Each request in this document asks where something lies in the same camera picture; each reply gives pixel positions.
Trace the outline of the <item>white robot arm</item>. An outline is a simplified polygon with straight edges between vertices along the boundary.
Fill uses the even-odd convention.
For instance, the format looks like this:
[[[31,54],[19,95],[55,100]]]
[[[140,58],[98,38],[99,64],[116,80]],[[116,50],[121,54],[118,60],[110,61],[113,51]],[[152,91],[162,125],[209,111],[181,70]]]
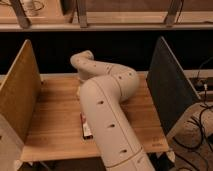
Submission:
[[[107,171],[155,171],[120,103],[139,87],[137,72],[121,64],[95,61],[91,51],[74,54],[71,65],[82,85],[80,105]]]

